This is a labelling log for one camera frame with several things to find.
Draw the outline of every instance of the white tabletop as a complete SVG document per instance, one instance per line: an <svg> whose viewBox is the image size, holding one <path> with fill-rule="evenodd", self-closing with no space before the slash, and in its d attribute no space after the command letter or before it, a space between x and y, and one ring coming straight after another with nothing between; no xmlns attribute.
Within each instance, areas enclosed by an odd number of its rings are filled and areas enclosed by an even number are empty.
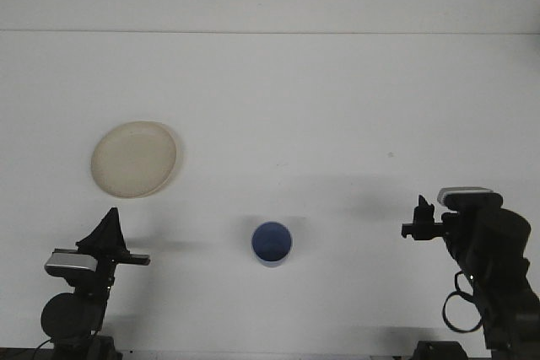
<svg viewBox="0 0 540 360"><path fill-rule="evenodd" d="M0 342L44 340L68 291L43 264L119 207L128 248L105 332L120 348L388 354L447 331L456 265L402 239L418 194L483 185L533 226L540 291L540 36L1 33ZM181 140L173 181L135 200L92 181L113 126L153 120ZM253 257L281 221L291 256ZM473 323L465 304L455 318Z"/></svg>

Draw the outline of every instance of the beige plate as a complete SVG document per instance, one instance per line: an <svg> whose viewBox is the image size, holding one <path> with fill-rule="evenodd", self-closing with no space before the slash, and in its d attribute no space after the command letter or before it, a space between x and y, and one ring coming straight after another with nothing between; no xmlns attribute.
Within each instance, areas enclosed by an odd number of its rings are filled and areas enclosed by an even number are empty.
<svg viewBox="0 0 540 360"><path fill-rule="evenodd" d="M117 197L133 198L156 192L176 162L175 140L157 122L128 122L101 139L92 155L97 185Z"/></svg>

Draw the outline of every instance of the cable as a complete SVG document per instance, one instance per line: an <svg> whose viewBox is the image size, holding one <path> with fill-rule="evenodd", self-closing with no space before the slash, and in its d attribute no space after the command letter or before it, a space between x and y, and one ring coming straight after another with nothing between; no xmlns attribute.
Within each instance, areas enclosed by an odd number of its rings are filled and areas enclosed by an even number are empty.
<svg viewBox="0 0 540 360"><path fill-rule="evenodd" d="M460 289L459 287L459 283L457 282L457 278L463 274L463 271L459 271L458 273L456 273L456 275L454 276L454 287L456 288L456 291L453 291L451 292L450 294L448 294L448 297L446 297L445 299L445 303L442 305L442 320L445 321L445 324L446 326L448 326L448 328L456 333L470 333L470 332L475 332L477 331L478 329L480 329L482 327L482 318L480 318L480 320L478 321L478 323L471 329L461 329L461 328L458 328L456 326L454 326L449 320L448 320L448 317L446 316L446 305L448 304L448 301L450 300L450 298L452 297L461 297L463 298L465 301L471 303L471 304L474 304L474 297L469 294L469 293L465 293L463 290Z"/></svg>
<svg viewBox="0 0 540 360"><path fill-rule="evenodd" d="M50 341L51 341L51 339L47 339L46 341L41 343L36 349L34 349L34 352L32 353L32 357L30 358L30 360L34 360L35 359L35 354L37 353L37 351L40 350L45 344L47 344Z"/></svg>

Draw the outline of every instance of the blue bowl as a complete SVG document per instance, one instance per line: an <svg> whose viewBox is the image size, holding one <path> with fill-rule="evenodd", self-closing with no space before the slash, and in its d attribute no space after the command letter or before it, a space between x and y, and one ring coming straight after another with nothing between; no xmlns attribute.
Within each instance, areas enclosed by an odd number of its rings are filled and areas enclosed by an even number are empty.
<svg viewBox="0 0 540 360"><path fill-rule="evenodd" d="M251 247L257 257L268 264L278 264L290 252L293 240L281 223L264 223L251 237Z"/></svg>

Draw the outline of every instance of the blue cup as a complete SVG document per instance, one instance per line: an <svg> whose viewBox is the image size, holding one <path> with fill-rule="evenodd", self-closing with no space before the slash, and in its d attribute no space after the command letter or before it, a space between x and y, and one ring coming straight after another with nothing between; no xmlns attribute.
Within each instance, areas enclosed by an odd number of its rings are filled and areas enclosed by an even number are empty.
<svg viewBox="0 0 540 360"><path fill-rule="evenodd" d="M270 267L280 265L290 252L293 240L281 223L264 223L251 237L251 247L262 264Z"/></svg>

